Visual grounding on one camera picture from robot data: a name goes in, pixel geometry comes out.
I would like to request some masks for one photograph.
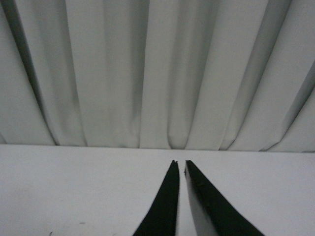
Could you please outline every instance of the fabric backdrop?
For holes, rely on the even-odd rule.
[[[4,0],[0,143],[315,151],[314,0]]]

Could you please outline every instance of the white table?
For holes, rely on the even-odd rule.
[[[180,236],[195,236],[185,160],[267,236],[315,235],[315,154],[0,145],[1,236],[131,236],[179,161]]]

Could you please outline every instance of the black object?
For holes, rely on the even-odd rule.
[[[186,161],[185,176],[198,236],[263,236],[225,199],[192,161]]]
[[[175,236],[179,197],[178,164],[172,161],[149,212],[133,236]]]

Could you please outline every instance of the white curtain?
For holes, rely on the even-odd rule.
[[[8,0],[0,143],[315,151],[314,0]]]

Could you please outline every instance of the black plastic piece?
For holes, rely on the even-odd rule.
[[[185,176],[198,236],[263,236],[225,199],[192,161],[186,161]]]
[[[149,212],[133,236],[174,236],[179,197],[178,164],[172,161]]]

